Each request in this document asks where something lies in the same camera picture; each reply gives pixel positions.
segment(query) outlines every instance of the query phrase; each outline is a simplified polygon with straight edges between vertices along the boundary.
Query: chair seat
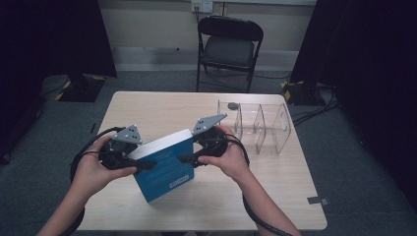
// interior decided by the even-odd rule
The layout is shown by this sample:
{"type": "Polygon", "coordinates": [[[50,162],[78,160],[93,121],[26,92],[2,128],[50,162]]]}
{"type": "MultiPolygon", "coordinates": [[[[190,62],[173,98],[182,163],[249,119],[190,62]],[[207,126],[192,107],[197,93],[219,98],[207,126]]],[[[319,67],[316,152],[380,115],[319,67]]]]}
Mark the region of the chair seat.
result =
{"type": "Polygon", "coordinates": [[[201,60],[249,68],[252,66],[254,48],[252,41],[211,36],[208,38],[201,60]]]}

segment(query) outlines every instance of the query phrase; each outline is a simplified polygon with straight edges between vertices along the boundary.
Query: black curtain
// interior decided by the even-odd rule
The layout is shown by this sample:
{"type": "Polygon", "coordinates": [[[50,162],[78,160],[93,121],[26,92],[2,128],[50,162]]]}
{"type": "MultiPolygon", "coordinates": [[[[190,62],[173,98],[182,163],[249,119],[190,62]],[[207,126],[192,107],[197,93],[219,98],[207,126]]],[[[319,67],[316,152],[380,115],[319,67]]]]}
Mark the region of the black curtain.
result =
{"type": "Polygon", "coordinates": [[[342,109],[359,128],[367,148],[417,209],[415,4],[349,0],[338,16],[329,18],[334,1],[318,4],[327,10],[321,16],[316,11],[320,9],[315,10],[291,80],[311,77],[336,87],[342,109]],[[333,30],[322,38],[316,29],[328,25],[333,30]]]}
{"type": "Polygon", "coordinates": [[[0,158],[33,116],[43,80],[70,70],[116,77],[96,0],[0,2],[0,158]]]}

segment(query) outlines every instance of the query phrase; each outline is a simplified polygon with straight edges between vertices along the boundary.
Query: table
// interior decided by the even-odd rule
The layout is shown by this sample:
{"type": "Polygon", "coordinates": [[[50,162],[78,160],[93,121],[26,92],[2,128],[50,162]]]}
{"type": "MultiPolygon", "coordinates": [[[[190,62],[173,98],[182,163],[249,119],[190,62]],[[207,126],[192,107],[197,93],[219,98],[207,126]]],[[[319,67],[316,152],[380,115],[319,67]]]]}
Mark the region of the table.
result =
{"type": "MultiPolygon", "coordinates": [[[[215,115],[218,100],[285,103],[277,94],[118,91],[100,131],[137,124],[145,143],[183,129],[198,118],[215,115]]],[[[292,123],[280,155],[253,154],[251,169],[264,188],[301,230],[326,228],[322,206],[310,205],[317,192],[292,123]]],[[[243,208],[238,186],[217,167],[196,168],[195,179],[150,202],[133,176],[115,180],[91,197],[79,230],[227,231],[256,230],[243,208]]]]}

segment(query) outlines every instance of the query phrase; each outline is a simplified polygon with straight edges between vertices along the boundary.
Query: hand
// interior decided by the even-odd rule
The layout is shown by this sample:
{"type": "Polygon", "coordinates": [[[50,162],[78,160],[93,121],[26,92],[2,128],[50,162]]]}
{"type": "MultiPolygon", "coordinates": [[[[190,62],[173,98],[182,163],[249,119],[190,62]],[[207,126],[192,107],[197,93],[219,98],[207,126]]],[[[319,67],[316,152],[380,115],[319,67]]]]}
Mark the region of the hand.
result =
{"type": "MultiPolygon", "coordinates": [[[[88,151],[100,151],[109,140],[109,136],[98,139],[88,151]]],[[[109,170],[98,161],[98,153],[88,153],[80,160],[72,188],[76,188],[83,197],[89,198],[102,190],[109,182],[136,171],[136,167],[109,170]]]]}
{"type": "MultiPolygon", "coordinates": [[[[216,128],[223,131],[226,134],[227,139],[234,139],[233,137],[230,137],[230,135],[233,135],[233,132],[229,128],[220,125],[217,125],[216,128]]],[[[223,156],[214,157],[202,155],[199,157],[199,162],[219,167],[224,174],[235,181],[239,179],[241,175],[250,172],[242,149],[233,143],[228,143],[228,148],[223,156]]]]}

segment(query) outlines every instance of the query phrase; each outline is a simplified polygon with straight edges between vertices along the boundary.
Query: chair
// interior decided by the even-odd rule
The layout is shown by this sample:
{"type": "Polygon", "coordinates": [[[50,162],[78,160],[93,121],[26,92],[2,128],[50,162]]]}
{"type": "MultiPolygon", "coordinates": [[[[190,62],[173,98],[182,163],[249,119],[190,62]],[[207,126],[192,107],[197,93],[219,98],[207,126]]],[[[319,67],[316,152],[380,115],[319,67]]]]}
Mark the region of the chair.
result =
{"type": "Polygon", "coordinates": [[[264,31],[251,21],[243,21],[220,16],[203,18],[198,24],[199,33],[199,59],[197,68],[197,87],[199,91],[200,68],[207,67],[247,72],[247,88],[249,92],[255,65],[264,31]],[[206,45],[203,35],[208,36],[206,45]]]}

